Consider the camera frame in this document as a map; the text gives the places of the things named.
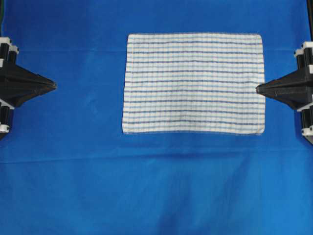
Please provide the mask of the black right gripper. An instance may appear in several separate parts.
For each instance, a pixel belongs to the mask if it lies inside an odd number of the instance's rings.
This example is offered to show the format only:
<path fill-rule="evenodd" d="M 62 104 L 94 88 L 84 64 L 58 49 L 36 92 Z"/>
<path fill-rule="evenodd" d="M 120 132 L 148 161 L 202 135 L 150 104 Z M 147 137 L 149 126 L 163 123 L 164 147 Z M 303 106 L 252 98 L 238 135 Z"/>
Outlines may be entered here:
<path fill-rule="evenodd" d="M 313 135 L 313 43 L 304 42 L 294 52 L 297 71 L 256 87 L 256 93 L 282 102 L 301 115 L 301 135 Z M 268 90 L 304 87 L 305 90 Z"/>

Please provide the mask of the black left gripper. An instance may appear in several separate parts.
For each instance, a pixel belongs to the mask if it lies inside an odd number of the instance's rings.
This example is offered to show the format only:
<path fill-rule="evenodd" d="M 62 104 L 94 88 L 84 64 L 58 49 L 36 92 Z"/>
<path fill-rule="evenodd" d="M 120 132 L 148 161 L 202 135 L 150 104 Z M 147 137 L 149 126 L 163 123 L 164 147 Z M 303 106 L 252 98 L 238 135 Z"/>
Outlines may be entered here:
<path fill-rule="evenodd" d="M 0 38 L 0 133 L 8 134 L 15 107 L 57 88 L 54 81 L 16 65 L 18 47 L 8 37 Z M 41 85 L 44 87 L 11 97 L 10 86 Z"/>

